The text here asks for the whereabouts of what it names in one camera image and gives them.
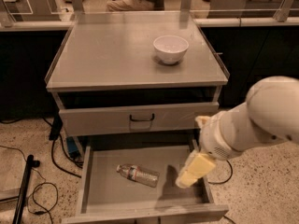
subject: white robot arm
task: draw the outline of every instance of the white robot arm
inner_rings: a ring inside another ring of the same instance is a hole
[[[177,185],[189,187],[215,167],[215,160],[229,160],[247,149],[285,141],[299,144],[298,107],[299,80],[269,77],[250,88],[245,103],[209,119],[197,117],[202,149],[191,153]]]

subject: bowl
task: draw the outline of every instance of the bowl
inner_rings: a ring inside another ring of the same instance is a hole
[[[186,54],[189,43],[176,35],[163,35],[153,41],[153,47],[163,63],[174,64]]]

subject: black handle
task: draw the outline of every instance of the black handle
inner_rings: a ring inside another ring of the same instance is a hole
[[[151,114],[149,119],[134,119],[132,115],[130,115],[130,121],[132,122],[150,122],[155,119],[155,114]]]

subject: closed drawer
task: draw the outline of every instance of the closed drawer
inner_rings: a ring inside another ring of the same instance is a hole
[[[59,112],[69,136],[194,128],[198,115],[213,115],[218,103],[65,109]]]
[[[205,178],[189,189],[175,185],[178,172],[190,153],[190,141],[182,142],[185,135],[173,132],[170,145],[161,146],[161,142],[166,142],[165,136],[155,134],[144,133],[145,147],[135,142],[138,133],[90,140],[84,157],[76,216],[64,219],[63,223],[186,224],[222,218],[228,207],[214,204]],[[106,143],[113,143],[113,149],[100,149]],[[157,187],[120,176],[116,167],[124,163],[159,172]]]

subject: speckled floor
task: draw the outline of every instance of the speckled floor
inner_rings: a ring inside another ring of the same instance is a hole
[[[53,223],[61,223],[65,217],[75,215],[80,179],[57,169],[51,161],[52,142],[48,137],[50,126],[43,119],[25,119],[13,124],[0,124],[0,145],[21,149],[41,162],[36,168],[47,182],[58,189],[57,205],[50,211]],[[65,169],[78,175],[81,170],[67,160],[60,143],[54,149],[55,160]],[[20,186],[24,160],[16,150],[0,147],[0,189],[15,189]],[[275,147],[259,147],[248,150],[239,158],[231,160],[234,174],[223,185],[210,185],[216,204],[228,204],[230,217],[242,224],[296,224],[299,223],[299,146],[291,143]],[[229,166],[219,161],[210,173],[208,181],[219,182],[229,175]],[[32,172],[28,194],[42,183],[37,172]],[[51,208],[56,192],[50,185],[36,194],[36,200]],[[0,203],[0,223],[12,223],[16,201]],[[23,223],[50,223],[48,214],[36,216],[30,211],[40,210],[32,200],[23,211]],[[213,223],[230,223],[226,219]]]

